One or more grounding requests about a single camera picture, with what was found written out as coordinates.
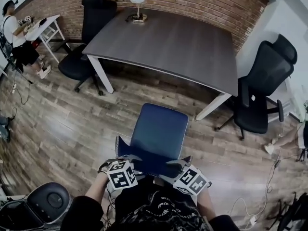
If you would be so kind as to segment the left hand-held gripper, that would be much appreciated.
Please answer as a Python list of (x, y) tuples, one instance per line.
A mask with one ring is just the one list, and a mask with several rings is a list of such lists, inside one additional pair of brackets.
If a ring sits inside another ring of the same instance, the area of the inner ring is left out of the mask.
[(142, 161), (135, 155), (125, 155), (124, 159), (108, 159), (98, 169), (97, 173), (105, 173), (108, 176), (114, 190), (122, 190), (138, 185), (134, 173), (134, 162)]

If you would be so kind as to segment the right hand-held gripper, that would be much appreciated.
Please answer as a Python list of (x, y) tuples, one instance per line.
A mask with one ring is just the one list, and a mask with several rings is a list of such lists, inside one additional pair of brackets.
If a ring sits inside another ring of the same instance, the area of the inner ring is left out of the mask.
[(185, 160), (171, 160), (166, 162), (166, 166), (172, 171), (183, 171), (184, 169), (184, 172), (173, 184), (173, 188), (183, 194), (198, 195), (204, 188), (209, 188), (212, 185), (212, 182), (195, 166), (186, 167)]

